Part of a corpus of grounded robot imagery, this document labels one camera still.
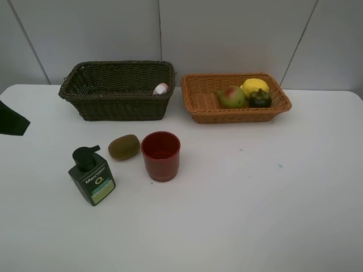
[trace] dark green wicker basket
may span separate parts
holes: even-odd
[[[165,83],[168,92],[153,96]],[[90,61],[75,66],[59,96],[87,121],[146,121],[164,117],[175,88],[175,72],[165,61]]]

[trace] orange wicker basket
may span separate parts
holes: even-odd
[[[270,108],[223,109],[216,91],[230,85],[240,86],[248,78],[264,80],[270,87]],[[291,109],[291,102],[278,83],[268,74],[189,74],[181,81],[184,105],[193,119],[201,124],[266,122]]]

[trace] black object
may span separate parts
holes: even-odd
[[[258,92],[251,92],[250,94],[250,107],[251,108],[269,108],[271,107],[271,96],[259,89]]]
[[[80,147],[73,152],[75,166],[68,172],[80,193],[92,206],[112,192],[116,186],[108,163],[100,155],[99,146]]]
[[[23,136],[30,122],[0,101],[0,134]]]

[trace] bottle label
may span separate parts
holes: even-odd
[[[86,178],[85,185],[95,204],[105,198],[115,187],[105,165]]]

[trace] dark green bottle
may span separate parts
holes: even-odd
[[[80,147],[73,152],[75,166],[68,172],[83,197],[96,206],[116,186],[108,163],[100,155],[99,146]]]

